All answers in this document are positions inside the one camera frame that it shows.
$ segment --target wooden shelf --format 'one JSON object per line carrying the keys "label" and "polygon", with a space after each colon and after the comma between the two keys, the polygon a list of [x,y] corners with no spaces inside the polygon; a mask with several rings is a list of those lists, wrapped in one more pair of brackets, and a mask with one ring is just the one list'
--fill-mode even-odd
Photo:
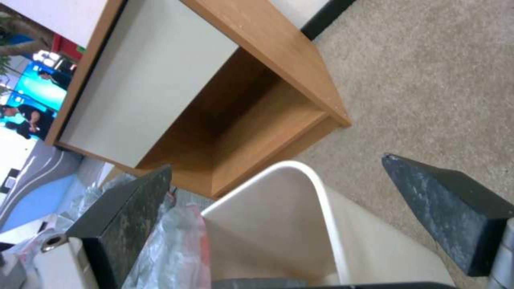
{"label": "wooden shelf", "polygon": [[219,197],[337,126],[329,113],[273,72],[255,71],[261,75],[246,89],[235,89],[238,97],[222,96],[230,101],[208,105],[204,97],[210,100],[212,94],[200,93],[203,97],[184,111],[133,172],[143,174],[170,163],[174,185]]}
{"label": "wooden shelf", "polygon": [[327,116],[277,78],[263,97],[217,139],[213,195],[223,194],[255,174],[268,159]]}

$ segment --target plastic bag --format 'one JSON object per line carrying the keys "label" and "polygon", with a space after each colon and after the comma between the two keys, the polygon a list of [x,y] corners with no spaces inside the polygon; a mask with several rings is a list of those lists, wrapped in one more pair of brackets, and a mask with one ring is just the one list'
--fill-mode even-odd
{"label": "plastic bag", "polygon": [[134,180],[136,177],[129,174],[121,174],[105,183],[100,190],[96,184],[88,187],[83,195],[77,196],[71,202],[70,208],[57,216],[56,225],[54,228],[47,228],[34,237],[27,239],[19,244],[16,244],[5,251],[8,254],[17,255],[26,270],[33,268],[34,256],[41,248],[43,242],[56,235],[65,233],[66,230],[73,225],[73,223],[85,213],[89,207],[96,202],[105,191],[120,185],[124,185]]}
{"label": "plastic bag", "polygon": [[170,209],[167,201],[159,215],[122,288],[211,288],[209,243],[198,207]]}

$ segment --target beige carpet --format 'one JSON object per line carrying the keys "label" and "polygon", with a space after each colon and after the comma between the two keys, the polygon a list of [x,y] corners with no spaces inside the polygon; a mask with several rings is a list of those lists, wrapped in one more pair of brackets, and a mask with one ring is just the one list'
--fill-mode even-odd
{"label": "beige carpet", "polygon": [[514,1],[357,0],[316,45],[354,125],[297,159],[436,251],[460,288],[483,288],[435,245],[380,157],[461,170],[514,202]]}

